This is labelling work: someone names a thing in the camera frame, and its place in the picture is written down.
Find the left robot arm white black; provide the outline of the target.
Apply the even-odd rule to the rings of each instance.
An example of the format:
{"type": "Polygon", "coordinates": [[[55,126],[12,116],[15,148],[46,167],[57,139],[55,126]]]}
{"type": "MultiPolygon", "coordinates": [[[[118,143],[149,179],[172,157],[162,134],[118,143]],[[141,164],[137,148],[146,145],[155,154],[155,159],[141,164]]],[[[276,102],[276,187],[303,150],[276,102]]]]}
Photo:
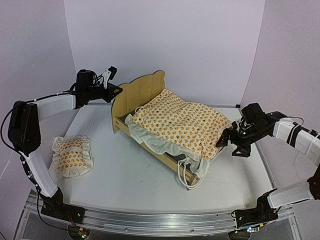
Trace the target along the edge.
{"type": "Polygon", "coordinates": [[[117,68],[109,67],[101,75],[81,69],[70,89],[33,100],[18,100],[5,115],[9,119],[5,145],[19,154],[25,174],[45,197],[59,190],[42,158],[40,122],[65,111],[79,109],[93,100],[110,103],[123,89],[110,83],[117,68]]]}

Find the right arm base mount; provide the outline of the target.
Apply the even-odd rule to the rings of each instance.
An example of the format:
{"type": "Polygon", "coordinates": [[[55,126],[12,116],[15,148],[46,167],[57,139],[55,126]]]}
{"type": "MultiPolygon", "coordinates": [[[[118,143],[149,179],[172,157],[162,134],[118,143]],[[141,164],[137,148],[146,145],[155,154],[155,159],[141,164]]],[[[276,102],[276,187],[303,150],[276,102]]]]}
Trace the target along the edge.
{"type": "Polygon", "coordinates": [[[234,210],[231,216],[235,218],[236,229],[240,230],[276,220],[280,209],[281,206],[272,208],[268,202],[268,196],[264,194],[257,199],[256,207],[234,210]]]}

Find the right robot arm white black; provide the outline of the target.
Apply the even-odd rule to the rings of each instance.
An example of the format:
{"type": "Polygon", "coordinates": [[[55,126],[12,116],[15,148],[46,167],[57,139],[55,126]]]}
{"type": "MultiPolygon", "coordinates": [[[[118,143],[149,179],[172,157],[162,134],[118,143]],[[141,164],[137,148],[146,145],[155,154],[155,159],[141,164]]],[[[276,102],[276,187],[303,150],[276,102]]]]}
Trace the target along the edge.
{"type": "MultiPolygon", "coordinates": [[[[232,122],[231,127],[223,130],[216,143],[217,147],[226,147],[233,144],[236,149],[233,156],[248,158],[251,155],[251,145],[266,136],[273,137],[291,146],[297,155],[304,155],[316,167],[320,166],[320,133],[307,129],[295,122],[292,116],[279,111],[266,113],[260,105],[250,103],[241,110],[241,119],[232,122]]],[[[284,205],[296,204],[320,198],[320,170],[307,179],[281,189],[274,189],[265,193],[266,202],[260,203],[252,209],[252,218],[262,222],[268,217],[272,209],[284,205]]]]}

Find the wooden pet bed frame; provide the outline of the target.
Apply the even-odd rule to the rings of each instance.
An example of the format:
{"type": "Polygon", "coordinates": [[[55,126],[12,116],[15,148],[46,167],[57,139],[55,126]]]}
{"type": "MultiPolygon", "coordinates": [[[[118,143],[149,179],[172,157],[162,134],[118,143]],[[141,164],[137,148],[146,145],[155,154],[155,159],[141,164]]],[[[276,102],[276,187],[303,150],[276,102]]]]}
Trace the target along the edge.
{"type": "MultiPolygon", "coordinates": [[[[121,121],[120,117],[134,112],[137,107],[147,104],[159,95],[165,88],[165,72],[158,70],[153,74],[136,78],[129,83],[123,83],[119,85],[119,87],[122,88],[123,91],[115,97],[111,106],[112,128],[114,133],[121,130],[129,136],[129,128],[125,122],[121,121]]],[[[197,175],[188,169],[184,169],[184,165],[178,165],[178,162],[175,162],[171,157],[164,154],[154,153],[145,143],[142,143],[140,146],[171,170],[179,174],[191,187],[195,187],[196,184],[200,183],[197,175]]]]}

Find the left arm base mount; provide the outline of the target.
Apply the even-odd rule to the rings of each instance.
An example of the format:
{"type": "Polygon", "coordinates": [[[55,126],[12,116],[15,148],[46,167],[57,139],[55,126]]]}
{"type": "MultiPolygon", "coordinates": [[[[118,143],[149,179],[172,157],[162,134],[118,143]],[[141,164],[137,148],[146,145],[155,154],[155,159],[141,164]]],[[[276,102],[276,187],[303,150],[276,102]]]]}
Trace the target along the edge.
{"type": "Polygon", "coordinates": [[[42,193],[39,196],[43,201],[41,208],[42,215],[69,221],[73,224],[81,224],[83,222],[85,209],[80,206],[64,203],[64,196],[59,187],[52,197],[44,196],[42,193]]]}

